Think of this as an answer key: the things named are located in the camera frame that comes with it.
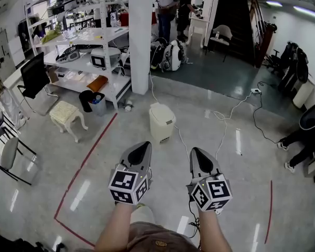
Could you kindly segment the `grey bin with black bag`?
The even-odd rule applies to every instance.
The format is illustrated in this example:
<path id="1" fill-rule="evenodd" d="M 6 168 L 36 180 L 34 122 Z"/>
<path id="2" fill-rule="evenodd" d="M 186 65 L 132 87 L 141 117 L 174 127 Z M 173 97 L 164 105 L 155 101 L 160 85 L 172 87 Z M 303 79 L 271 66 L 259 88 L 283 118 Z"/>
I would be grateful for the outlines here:
<path id="1" fill-rule="evenodd" d="M 98 104 L 93 104 L 92 100 L 96 95 L 101 95 L 102 99 Z M 79 94 L 79 100 L 82 108 L 86 113 L 94 113 L 97 116 L 103 116 L 106 113 L 106 98 L 103 93 L 93 92 L 91 90 L 85 90 Z"/>

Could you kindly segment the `white square pillar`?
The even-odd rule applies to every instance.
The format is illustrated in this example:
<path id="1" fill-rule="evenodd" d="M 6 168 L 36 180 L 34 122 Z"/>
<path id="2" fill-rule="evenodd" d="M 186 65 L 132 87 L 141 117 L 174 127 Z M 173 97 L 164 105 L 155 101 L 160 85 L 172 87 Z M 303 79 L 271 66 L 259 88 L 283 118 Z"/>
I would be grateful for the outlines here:
<path id="1" fill-rule="evenodd" d="M 153 0 L 129 0 L 129 48 L 132 91 L 148 90 Z"/>

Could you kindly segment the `person's brown shirt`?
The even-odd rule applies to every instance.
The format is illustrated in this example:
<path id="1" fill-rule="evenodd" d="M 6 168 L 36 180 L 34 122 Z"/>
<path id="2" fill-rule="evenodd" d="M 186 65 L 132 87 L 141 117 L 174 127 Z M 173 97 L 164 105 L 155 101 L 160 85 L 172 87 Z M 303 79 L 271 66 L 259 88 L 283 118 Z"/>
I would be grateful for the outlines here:
<path id="1" fill-rule="evenodd" d="M 130 225 L 127 252 L 201 252 L 185 236 L 162 226 L 135 222 Z"/>

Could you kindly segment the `dark staircase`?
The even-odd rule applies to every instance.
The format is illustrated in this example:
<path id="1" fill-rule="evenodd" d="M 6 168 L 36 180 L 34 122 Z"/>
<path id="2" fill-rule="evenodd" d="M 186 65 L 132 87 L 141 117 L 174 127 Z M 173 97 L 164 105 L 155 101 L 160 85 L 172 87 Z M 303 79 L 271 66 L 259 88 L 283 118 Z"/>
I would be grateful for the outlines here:
<path id="1" fill-rule="evenodd" d="M 208 47 L 260 68 L 277 27 L 265 22 L 258 0 L 218 0 L 212 37 L 219 26 L 228 27 L 232 37 L 220 32 Z"/>

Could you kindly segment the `grey white headset device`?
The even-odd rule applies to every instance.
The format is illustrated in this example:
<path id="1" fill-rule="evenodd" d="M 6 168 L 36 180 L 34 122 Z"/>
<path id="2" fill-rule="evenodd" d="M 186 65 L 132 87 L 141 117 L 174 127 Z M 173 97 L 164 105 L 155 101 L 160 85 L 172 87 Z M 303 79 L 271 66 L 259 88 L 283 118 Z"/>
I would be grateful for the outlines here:
<path id="1" fill-rule="evenodd" d="M 56 62 L 63 64 L 71 61 L 75 61 L 80 58 L 80 52 L 76 46 L 67 48 L 61 55 L 56 57 Z"/>

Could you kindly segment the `person's right forearm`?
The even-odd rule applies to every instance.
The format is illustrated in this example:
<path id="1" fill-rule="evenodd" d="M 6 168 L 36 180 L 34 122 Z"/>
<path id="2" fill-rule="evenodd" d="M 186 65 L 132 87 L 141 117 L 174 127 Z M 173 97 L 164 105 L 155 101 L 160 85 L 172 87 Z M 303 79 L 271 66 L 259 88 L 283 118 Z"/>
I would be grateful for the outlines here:
<path id="1" fill-rule="evenodd" d="M 198 210 L 202 252 L 233 252 L 220 228 L 215 211 Z"/>

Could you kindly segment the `white trash bin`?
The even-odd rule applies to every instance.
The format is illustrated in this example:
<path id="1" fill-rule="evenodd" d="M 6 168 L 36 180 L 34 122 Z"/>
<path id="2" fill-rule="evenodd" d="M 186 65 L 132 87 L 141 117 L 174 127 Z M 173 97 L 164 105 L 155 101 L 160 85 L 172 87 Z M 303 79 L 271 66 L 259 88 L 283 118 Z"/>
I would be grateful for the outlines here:
<path id="1" fill-rule="evenodd" d="M 154 103 L 150 105 L 150 132 L 158 143 L 170 138 L 172 135 L 176 116 L 174 112 L 166 105 Z"/>

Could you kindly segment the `white curved-back chair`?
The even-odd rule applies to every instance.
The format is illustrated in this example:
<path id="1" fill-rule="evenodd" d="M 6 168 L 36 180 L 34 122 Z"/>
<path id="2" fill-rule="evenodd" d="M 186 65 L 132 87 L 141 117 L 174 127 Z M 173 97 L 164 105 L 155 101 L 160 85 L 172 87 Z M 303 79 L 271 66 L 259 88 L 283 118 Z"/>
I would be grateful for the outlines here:
<path id="1" fill-rule="evenodd" d="M 215 38 L 216 32 L 220 32 L 219 39 Z M 219 25 L 216 28 L 212 29 L 208 45 L 206 47 L 205 53 L 209 50 L 214 51 L 217 44 L 222 45 L 225 48 L 225 54 L 223 58 L 223 62 L 225 62 L 227 54 L 229 53 L 230 49 L 230 42 L 232 40 L 232 32 L 231 29 L 226 25 Z"/>

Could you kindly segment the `person's left forearm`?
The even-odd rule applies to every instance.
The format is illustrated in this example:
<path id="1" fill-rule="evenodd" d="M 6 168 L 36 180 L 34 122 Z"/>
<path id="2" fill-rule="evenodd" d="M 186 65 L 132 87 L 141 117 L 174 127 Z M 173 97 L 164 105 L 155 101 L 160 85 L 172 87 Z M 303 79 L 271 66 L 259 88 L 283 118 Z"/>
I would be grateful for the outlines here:
<path id="1" fill-rule="evenodd" d="M 101 232 L 95 252 L 125 252 L 129 241 L 130 220 L 133 205 L 118 203 Z"/>

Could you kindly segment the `orange cushion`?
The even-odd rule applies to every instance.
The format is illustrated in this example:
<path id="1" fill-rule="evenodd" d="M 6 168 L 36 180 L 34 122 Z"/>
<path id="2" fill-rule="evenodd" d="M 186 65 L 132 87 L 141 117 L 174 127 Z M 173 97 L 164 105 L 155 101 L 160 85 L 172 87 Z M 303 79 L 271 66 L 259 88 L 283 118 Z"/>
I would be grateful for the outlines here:
<path id="1" fill-rule="evenodd" d="M 108 83 L 108 78 L 102 75 L 99 75 L 95 80 L 87 85 L 93 92 L 98 92 L 101 88 L 103 88 Z"/>

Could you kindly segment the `white grey shell device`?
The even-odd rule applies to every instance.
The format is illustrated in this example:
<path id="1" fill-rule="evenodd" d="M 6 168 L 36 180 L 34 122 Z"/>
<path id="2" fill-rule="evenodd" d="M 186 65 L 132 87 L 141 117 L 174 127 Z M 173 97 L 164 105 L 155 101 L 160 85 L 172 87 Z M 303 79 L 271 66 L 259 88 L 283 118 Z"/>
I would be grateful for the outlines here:
<path id="1" fill-rule="evenodd" d="M 106 69 L 106 53 L 102 47 L 94 48 L 90 53 L 90 60 L 93 66 Z M 121 59 L 121 51 L 115 47 L 109 47 L 110 65 L 114 66 Z"/>

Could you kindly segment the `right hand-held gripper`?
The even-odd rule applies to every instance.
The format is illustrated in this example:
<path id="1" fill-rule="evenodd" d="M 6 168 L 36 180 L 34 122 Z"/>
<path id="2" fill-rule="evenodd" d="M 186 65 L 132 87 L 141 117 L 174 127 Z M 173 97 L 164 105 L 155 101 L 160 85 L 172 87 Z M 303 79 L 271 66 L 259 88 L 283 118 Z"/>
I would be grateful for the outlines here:
<path id="1" fill-rule="evenodd" d="M 187 185 L 190 201 L 201 211 L 222 211 L 233 198 L 229 180 L 218 161 L 205 150 L 194 147 L 190 152 L 192 180 Z"/>

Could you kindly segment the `black swivel chair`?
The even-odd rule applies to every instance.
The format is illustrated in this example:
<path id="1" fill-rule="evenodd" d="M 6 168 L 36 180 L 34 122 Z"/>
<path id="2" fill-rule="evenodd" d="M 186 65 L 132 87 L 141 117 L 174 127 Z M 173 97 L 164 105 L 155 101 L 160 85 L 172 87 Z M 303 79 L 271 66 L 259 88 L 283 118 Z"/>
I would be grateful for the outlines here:
<path id="1" fill-rule="evenodd" d="M 282 79 L 285 75 L 281 58 L 278 57 L 279 51 L 274 49 L 274 55 L 266 55 L 267 69 L 272 68 L 271 73 Z"/>

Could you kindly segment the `black hanging clothes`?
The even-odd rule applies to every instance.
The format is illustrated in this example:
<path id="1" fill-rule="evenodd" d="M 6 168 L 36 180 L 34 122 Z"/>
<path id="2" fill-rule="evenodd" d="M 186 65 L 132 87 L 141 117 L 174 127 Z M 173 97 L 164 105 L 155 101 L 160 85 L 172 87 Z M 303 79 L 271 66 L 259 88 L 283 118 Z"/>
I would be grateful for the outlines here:
<path id="1" fill-rule="evenodd" d="M 281 55 L 280 68 L 286 70 L 285 76 L 278 85 L 278 90 L 283 94 L 289 94 L 297 81 L 305 84 L 308 80 L 308 57 L 294 42 L 287 42 Z"/>

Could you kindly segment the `white ornate table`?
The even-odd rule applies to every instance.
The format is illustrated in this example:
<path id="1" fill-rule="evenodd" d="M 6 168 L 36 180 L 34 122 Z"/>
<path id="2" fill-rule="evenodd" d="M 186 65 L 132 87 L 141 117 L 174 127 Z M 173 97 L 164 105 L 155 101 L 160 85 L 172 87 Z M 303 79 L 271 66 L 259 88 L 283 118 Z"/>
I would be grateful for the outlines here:
<path id="1" fill-rule="evenodd" d="M 186 41 L 186 45 L 189 45 L 191 43 L 192 36 L 195 33 L 195 30 L 199 29 L 200 34 L 201 34 L 200 48 L 203 49 L 208 24 L 209 24 L 209 21 L 206 18 L 199 18 L 199 17 L 196 17 L 195 15 L 193 15 L 191 17 L 191 22 L 190 22 L 190 27 L 188 30 L 188 38 Z"/>

